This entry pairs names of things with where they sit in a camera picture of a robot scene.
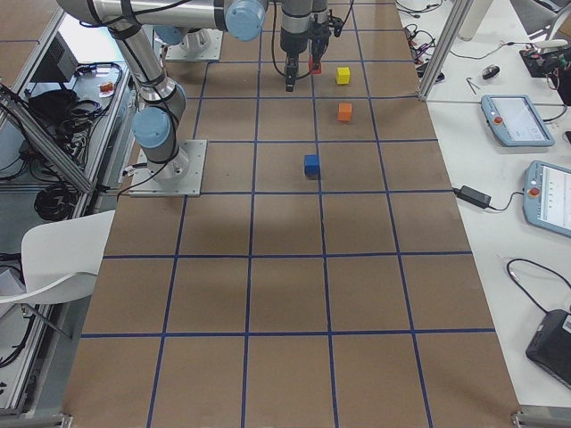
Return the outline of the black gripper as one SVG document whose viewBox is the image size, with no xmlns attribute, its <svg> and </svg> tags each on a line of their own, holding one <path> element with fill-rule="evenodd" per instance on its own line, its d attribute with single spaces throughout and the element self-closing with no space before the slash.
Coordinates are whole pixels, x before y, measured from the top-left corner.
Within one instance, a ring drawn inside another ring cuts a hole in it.
<svg viewBox="0 0 571 428">
<path fill-rule="evenodd" d="M 321 56 L 326 52 L 331 31 L 326 23 L 313 22 L 310 27 L 312 67 L 321 67 Z"/>
<path fill-rule="evenodd" d="M 298 77 L 298 56 L 307 49 L 310 31 L 301 33 L 291 32 L 282 27 L 280 30 L 280 47 L 286 54 L 285 62 L 285 90 L 288 93 L 294 91 Z"/>
</svg>

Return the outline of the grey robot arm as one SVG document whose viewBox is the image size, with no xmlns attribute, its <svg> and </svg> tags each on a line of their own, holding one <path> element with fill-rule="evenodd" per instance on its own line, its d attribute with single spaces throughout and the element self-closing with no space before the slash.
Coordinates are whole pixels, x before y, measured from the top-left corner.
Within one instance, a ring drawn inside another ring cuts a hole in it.
<svg viewBox="0 0 571 428">
<path fill-rule="evenodd" d="M 268 7 L 281 19 L 280 48 L 285 64 L 277 66 L 287 85 L 296 79 L 319 73 L 329 39 L 340 37 L 345 19 L 333 15 L 326 1 L 193 1 L 200 21 L 192 24 L 155 24 L 156 51 L 164 62 L 207 62 L 220 57 L 224 33 L 250 42 L 263 30 Z"/>
<path fill-rule="evenodd" d="M 132 129 L 152 175 L 169 180 L 185 174 L 177 130 L 185 110 L 180 85 L 167 75 L 143 27 L 225 31 L 249 42 L 262 31 L 266 1 L 61 1 L 61 8 L 88 27 L 105 28 L 138 83 L 143 108 Z"/>
</svg>

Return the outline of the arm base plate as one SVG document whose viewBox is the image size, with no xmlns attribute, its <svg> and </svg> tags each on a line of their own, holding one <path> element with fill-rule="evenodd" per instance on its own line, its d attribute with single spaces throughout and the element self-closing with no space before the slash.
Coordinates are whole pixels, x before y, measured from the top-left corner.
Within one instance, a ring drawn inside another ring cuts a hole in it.
<svg viewBox="0 0 571 428">
<path fill-rule="evenodd" d="M 166 51 L 167 62 L 217 62 L 224 33 L 217 29 L 189 32 L 178 45 Z"/>
<path fill-rule="evenodd" d="M 145 163 L 145 166 L 134 171 L 128 195 L 199 197 L 207 145 L 206 140 L 185 140 L 178 144 L 178 155 L 166 165 L 148 162 L 140 149 L 137 162 Z"/>
</svg>

